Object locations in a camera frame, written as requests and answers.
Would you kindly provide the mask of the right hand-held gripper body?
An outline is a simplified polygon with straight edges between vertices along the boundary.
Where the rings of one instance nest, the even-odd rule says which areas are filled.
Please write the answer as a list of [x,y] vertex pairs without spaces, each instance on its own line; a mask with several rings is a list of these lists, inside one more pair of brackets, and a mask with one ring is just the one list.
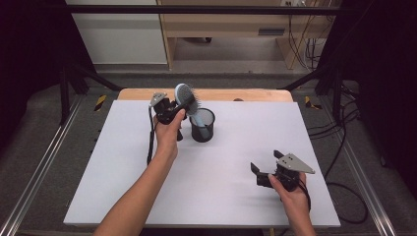
[[288,192],[292,192],[301,186],[299,178],[301,172],[314,174],[315,170],[295,154],[288,153],[284,157],[276,159],[276,169],[272,175]]

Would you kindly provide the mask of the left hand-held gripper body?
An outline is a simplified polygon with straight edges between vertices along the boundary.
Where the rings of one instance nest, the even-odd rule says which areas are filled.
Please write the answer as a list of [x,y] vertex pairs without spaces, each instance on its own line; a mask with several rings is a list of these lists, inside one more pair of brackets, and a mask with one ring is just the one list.
[[167,97],[166,92],[155,92],[149,102],[149,121],[150,121],[150,134],[149,140],[154,140],[155,124],[153,121],[152,112],[155,112],[156,119],[159,123],[168,125],[175,118],[178,110],[178,104],[176,101],[171,101]]

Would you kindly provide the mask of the light blue hairbrush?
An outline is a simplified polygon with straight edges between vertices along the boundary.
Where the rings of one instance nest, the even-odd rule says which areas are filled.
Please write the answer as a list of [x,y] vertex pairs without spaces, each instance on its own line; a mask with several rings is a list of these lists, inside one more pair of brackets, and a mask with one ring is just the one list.
[[[200,103],[199,103],[198,99],[196,98],[196,96],[194,94],[194,90],[187,84],[179,84],[179,85],[176,86],[176,88],[174,90],[175,101],[176,101],[177,96],[188,97],[188,96],[191,96],[191,95],[193,95],[196,99],[196,113],[197,113],[198,109],[200,108]],[[191,118],[195,114],[187,114],[187,115]]]

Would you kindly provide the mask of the black mesh cup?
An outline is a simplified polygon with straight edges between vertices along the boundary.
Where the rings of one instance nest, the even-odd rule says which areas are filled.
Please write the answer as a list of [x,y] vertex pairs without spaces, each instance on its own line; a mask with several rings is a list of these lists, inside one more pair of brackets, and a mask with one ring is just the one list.
[[199,108],[190,118],[192,138],[199,143],[206,143],[213,137],[214,113],[207,108]]

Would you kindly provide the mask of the person's left hand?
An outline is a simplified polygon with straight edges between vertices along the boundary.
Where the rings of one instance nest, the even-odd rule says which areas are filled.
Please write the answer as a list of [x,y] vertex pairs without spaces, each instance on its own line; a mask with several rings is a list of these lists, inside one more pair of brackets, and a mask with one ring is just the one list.
[[181,109],[172,122],[168,125],[157,125],[155,128],[157,148],[156,157],[174,159],[178,153],[177,133],[181,129],[181,123],[185,117],[185,110]]

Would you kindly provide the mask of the person's right hand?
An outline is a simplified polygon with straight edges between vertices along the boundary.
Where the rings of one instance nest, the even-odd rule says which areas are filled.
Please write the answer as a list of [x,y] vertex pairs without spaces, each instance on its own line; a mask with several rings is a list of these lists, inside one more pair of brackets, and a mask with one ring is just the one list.
[[309,212],[309,201],[307,198],[307,195],[303,191],[303,187],[306,186],[306,175],[304,173],[299,174],[300,178],[300,184],[301,186],[298,187],[296,190],[292,192],[288,192],[282,184],[277,180],[276,177],[273,175],[269,175],[268,179],[272,185],[272,187],[275,189],[275,191],[278,193],[278,195],[281,198],[281,201],[284,204],[285,211],[287,213],[289,212]]

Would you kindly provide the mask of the white board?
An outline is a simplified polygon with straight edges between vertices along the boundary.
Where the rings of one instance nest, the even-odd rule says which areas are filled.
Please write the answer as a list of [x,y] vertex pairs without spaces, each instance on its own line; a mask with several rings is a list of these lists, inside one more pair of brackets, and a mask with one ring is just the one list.
[[[112,103],[80,185],[67,225],[98,224],[147,166],[148,103]],[[313,168],[307,177],[317,227],[340,222],[295,102],[206,101],[215,115],[213,137],[197,143],[184,121],[179,153],[149,214],[149,227],[254,227],[288,223],[275,190],[261,187],[250,166],[275,169],[273,153],[293,153]]]

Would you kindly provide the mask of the wooden table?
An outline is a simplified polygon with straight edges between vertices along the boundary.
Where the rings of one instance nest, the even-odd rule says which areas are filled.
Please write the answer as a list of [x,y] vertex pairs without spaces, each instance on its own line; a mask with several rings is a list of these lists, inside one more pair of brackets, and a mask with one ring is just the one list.
[[[164,92],[173,97],[173,88],[124,88],[119,92],[118,100],[150,100],[155,92]],[[201,101],[276,101],[292,102],[293,97],[285,89],[264,88],[195,88],[194,92]]]

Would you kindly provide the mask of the white cabinet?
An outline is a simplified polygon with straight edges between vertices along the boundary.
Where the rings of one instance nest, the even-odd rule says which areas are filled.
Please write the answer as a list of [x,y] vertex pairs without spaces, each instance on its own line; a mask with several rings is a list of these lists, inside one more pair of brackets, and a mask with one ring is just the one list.
[[158,14],[73,14],[93,64],[166,64]]

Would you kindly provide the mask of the black metal stand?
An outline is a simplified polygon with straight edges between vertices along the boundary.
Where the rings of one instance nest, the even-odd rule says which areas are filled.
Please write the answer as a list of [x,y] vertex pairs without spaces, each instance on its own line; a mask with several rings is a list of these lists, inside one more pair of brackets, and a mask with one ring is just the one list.
[[316,69],[301,79],[284,86],[283,89],[292,91],[314,79],[318,80],[315,87],[316,95],[328,95],[329,91],[332,90],[331,117],[340,125],[342,76],[341,70],[335,63],[326,63],[324,66],[321,66],[319,69]]
[[89,86],[87,85],[85,78],[93,79],[95,82],[114,91],[121,91],[123,89],[122,87],[119,87],[107,81],[97,72],[88,70],[87,68],[79,64],[71,64],[64,66],[59,72],[61,97],[61,125],[63,125],[69,119],[70,116],[69,86],[72,86],[76,94],[86,94],[89,91]]

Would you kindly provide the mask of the wooden desk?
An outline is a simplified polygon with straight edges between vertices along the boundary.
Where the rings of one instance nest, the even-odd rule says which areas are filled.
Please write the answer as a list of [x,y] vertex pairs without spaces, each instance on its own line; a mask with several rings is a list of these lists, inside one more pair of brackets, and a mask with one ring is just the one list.
[[[159,6],[338,7],[342,0],[156,0]],[[325,39],[333,16],[162,14],[167,52],[180,37],[272,37],[286,67],[292,70],[303,59],[308,39]]]

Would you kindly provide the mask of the black curtain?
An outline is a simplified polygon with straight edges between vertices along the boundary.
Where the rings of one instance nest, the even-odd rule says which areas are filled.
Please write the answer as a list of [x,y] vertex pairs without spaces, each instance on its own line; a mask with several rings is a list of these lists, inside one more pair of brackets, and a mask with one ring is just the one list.
[[359,85],[383,157],[417,198],[417,0],[341,0],[320,64]]
[[66,0],[0,0],[0,149],[36,92],[59,83],[68,64],[93,71],[73,16],[54,10]]

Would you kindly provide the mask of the aluminium rail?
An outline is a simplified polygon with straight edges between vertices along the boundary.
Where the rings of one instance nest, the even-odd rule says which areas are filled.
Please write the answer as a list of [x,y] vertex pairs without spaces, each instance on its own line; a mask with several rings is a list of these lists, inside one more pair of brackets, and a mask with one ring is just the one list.
[[381,236],[397,236],[396,231],[387,216],[387,213],[366,175],[361,163],[348,141],[344,142],[343,151],[345,160],[355,179],[358,189],[364,198],[365,204]]
[[57,155],[60,147],[62,146],[68,131],[70,130],[75,117],[79,113],[80,107],[85,100],[83,95],[76,95],[75,99],[70,106],[70,112],[68,118],[63,124],[61,124],[54,134],[54,137],[48,145],[42,159],[34,170],[27,183],[23,193],[19,197],[19,200],[15,204],[12,212],[9,214],[7,220],[0,227],[0,236],[15,236],[24,217],[26,216],[30,205],[36,196],[51,164],[53,163],[55,156]]

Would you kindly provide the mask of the black frame crossbar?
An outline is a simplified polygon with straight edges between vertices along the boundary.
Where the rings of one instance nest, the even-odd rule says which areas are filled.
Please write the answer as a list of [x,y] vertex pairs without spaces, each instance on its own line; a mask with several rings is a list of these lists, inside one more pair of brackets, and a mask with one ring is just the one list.
[[65,9],[80,14],[215,14],[215,15],[313,15],[354,14],[357,9],[342,7],[250,7],[187,5],[67,5]]

